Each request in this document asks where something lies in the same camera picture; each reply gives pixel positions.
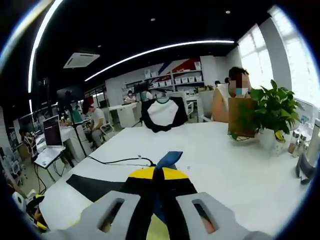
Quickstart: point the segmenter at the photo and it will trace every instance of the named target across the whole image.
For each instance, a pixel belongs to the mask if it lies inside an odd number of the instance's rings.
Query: ceiling
[[[225,56],[234,44],[201,44],[168,48],[119,64],[84,82],[96,72],[135,54],[176,43],[199,40],[233,40],[241,38],[255,23],[268,17],[273,1],[260,1],[252,9],[248,1],[207,0],[199,4],[150,1],[124,4],[119,1],[64,0],[49,22],[36,53],[32,89],[37,79],[48,77],[51,98],[58,89],[83,85],[85,89],[104,80],[157,63],[203,55]],[[28,68],[32,45],[42,14],[19,41],[1,78],[6,98],[15,101],[12,93],[26,96]],[[87,67],[67,68],[64,65],[75,52],[99,54]],[[44,91],[36,91],[45,99]]]

